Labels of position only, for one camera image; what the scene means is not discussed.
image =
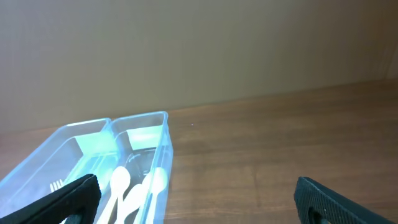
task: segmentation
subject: black object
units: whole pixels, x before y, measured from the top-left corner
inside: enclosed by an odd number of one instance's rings
[[[302,224],[393,223],[309,177],[298,178],[294,200]]]
[[[101,191],[97,177],[87,174],[32,204],[0,218],[0,224],[91,224]]]

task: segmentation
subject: brown wooden surface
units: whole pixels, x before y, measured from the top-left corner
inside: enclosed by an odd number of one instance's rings
[[[299,223],[309,176],[398,222],[398,81],[169,111],[165,223]],[[0,178],[54,129],[0,136]]]

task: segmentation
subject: translucent blue container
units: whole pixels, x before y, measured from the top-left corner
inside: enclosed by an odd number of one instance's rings
[[[109,217],[99,217],[111,203],[109,181],[113,171],[123,167],[130,175],[123,202],[134,186],[142,189],[141,195],[134,196],[141,198],[139,209],[131,211],[127,200],[121,207],[125,223],[162,223],[172,158],[167,113],[163,111],[68,124],[0,182],[0,218],[85,174],[95,174],[102,193],[95,223],[115,223],[120,211],[115,202],[110,205],[113,209]]]

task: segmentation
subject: white plastic spoon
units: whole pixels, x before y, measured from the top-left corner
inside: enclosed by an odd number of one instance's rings
[[[144,212],[143,209],[144,209],[145,199],[146,199],[146,196],[147,196],[148,191],[149,191],[149,184],[150,184],[150,179],[151,178],[152,178],[152,174],[148,173],[145,176],[144,180],[142,181],[142,188],[143,188],[142,194],[144,195],[144,199],[142,200],[142,202],[141,202],[141,204],[139,206],[139,210],[137,212],[137,215],[136,215],[136,217],[134,219],[134,223],[133,224],[138,224],[139,223],[139,221],[141,219],[141,216],[142,216],[142,213]]]
[[[147,224],[152,224],[155,218],[156,200],[157,196],[161,191],[163,191],[167,186],[167,174],[163,168],[156,168],[154,181],[152,183],[152,200],[150,202],[148,216],[146,219]]]
[[[121,198],[121,200],[118,200],[120,201],[118,203],[118,207],[119,205],[121,206],[121,202],[123,201],[123,194],[130,185],[129,171],[127,171],[127,169],[122,166],[117,167],[112,173],[109,184],[111,186],[111,196],[107,204],[105,205],[105,208],[102,211],[102,214],[99,217],[97,224],[105,224],[109,222],[114,204],[118,198]]]
[[[146,194],[143,194],[144,186],[142,184],[136,184],[130,192],[127,194],[126,198],[123,201],[122,207],[118,207],[118,212],[120,212],[120,218],[116,220],[116,224],[123,224],[126,217],[137,210],[140,205],[145,200]]]

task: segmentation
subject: plastic spoon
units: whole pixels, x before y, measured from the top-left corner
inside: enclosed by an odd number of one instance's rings
[[[120,201],[120,203],[118,203],[118,207],[119,205],[121,205],[121,202],[123,201],[123,194],[130,185],[129,171],[127,171],[127,169],[124,167],[117,167],[112,173],[109,184],[111,186],[111,196],[107,204],[105,205],[105,208],[102,211],[102,214],[99,217],[97,224],[104,224],[109,222],[114,204],[118,198],[121,198],[121,200],[118,200]]]
[[[150,202],[148,216],[146,219],[147,224],[152,224],[155,218],[156,200],[157,196],[161,191],[163,191],[167,186],[167,174],[163,168],[156,168],[154,181],[152,183],[152,201]]]
[[[139,206],[139,210],[137,212],[137,215],[136,215],[136,217],[134,219],[134,223],[133,224],[138,224],[140,222],[142,213],[144,212],[143,209],[144,209],[144,204],[145,204],[145,198],[146,198],[146,196],[148,194],[148,191],[149,191],[149,184],[150,184],[150,179],[151,178],[152,178],[152,174],[148,173],[145,176],[144,180],[142,181],[142,188],[143,188],[142,194],[144,195],[144,199],[142,200],[142,202],[141,202],[141,204]]]
[[[118,207],[118,212],[120,212],[120,218],[116,220],[116,224],[124,223],[126,217],[137,210],[140,205],[145,200],[146,194],[142,193],[144,191],[144,186],[142,184],[136,184],[130,192],[127,194],[126,198],[123,201],[122,207]]]

